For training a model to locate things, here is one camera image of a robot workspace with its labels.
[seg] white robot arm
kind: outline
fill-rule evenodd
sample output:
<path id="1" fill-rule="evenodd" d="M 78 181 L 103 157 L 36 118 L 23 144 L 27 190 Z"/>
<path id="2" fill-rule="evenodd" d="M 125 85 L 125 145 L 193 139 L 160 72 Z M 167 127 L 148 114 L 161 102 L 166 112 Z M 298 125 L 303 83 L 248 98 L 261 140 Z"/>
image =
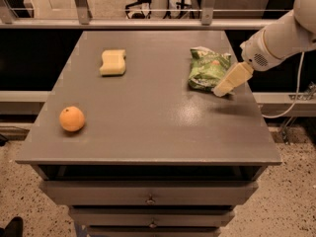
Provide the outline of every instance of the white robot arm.
<path id="1" fill-rule="evenodd" d="M 245 62 L 227 71 L 213 90 L 218 97 L 249 80 L 253 70 L 267 71 L 298 52 L 316 49 L 316 0 L 295 0 L 293 10 L 252 35 L 241 47 Z"/>

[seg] terrazzo floor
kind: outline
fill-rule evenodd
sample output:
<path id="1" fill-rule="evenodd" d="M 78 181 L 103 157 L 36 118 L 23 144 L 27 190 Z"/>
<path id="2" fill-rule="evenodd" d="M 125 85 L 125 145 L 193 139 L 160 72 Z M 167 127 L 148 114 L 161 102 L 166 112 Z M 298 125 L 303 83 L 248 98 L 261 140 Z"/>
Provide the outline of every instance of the terrazzo floor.
<path id="1" fill-rule="evenodd" d="M 259 189 L 236 207 L 220 237 L 316 236 L 315 130 L 310 122 L 298 121 L 288 132 L 289 145 L 283 144 L 276 124 L 269 124 L 269 130 L 283 163 L 266 170 Z M 55 205 L 39 189 L 40 177 L 30 166 L 15 163 L 22 145 L 23 140 L 13 140 L 0 147 L 0 227 L 19 215 L 25 237 L 79 236 L 67 207 Z"/>

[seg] cable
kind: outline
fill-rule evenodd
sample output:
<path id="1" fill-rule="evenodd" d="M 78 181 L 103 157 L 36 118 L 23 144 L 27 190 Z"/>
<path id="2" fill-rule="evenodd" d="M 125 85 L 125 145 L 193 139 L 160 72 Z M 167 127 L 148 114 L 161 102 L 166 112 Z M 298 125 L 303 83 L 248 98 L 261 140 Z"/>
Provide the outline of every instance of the cable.
<path id="1" fill-rule="evenodd" d="M 277 118 L 280 118 L 284 115 L 286 115 L 289 111 L 291 111 L 293 109 L 293 107 L 295 106 L 296 104 L 296 100 L 297 100 L 297 97 L 298 97 L 298 92 L 299 92 L 299 84 L 300 84 L 300 75 L 301 75 L 301 71 L 302 71 L 302 65 L 303 65 L 303 60 L 304 60 L 304 55 L 305 55 L 305 52 L 303 51 L 301 56 L 300 56 L 300 61 L 299 61 L 299 67 L 298 67 L 298 72 L 297 72 L 297 83 L 296 83 L 296 92 L 295 92 L 295 99 L 292 103 L 292 105 L 282 114 L 280 115 L 276 115 L 276 116 L 266 116 L 266 115 L 263 115 L 264 118 L 266 119 L 277 119 Z"/>

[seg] drawer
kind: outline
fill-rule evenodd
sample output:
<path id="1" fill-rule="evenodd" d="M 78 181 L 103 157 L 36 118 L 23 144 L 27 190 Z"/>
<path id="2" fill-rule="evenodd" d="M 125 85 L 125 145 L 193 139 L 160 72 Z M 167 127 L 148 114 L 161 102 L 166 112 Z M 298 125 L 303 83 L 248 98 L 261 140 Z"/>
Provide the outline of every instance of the drawer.
<path id="1" fill-rule="evenodd" d="M 256 182 L 45 181 L 41 189 L 66 205 L 236 205 Z"/>
<path id="2" fill-rule="evenodd" d="M 142 227 L 87 227 L 90 235 L 103 237 L 218 237 L 220 230 L 217 228 L 142 228 Z"/>
<path id="3" fill-rule="evenodd" d="M 202 208 L 81 208 L 70 209 L 70 216 L 81 225 L 102 226 L 225 226 L 234 217 L 233 211 Z"/>

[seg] plastic bag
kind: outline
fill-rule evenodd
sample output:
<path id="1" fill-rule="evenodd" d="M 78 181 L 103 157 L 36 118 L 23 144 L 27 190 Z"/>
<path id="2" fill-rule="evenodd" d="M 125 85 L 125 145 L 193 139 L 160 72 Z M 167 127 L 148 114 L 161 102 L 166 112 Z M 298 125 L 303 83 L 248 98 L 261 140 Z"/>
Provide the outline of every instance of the plastic bag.
<path id="1" fill-rule="evenodd" d="M 230 67 L 231 55 L 220 54 L 202 46 L 191 48 L 191 54 L 189 85 L 196 90 L 211 92 Z"/>

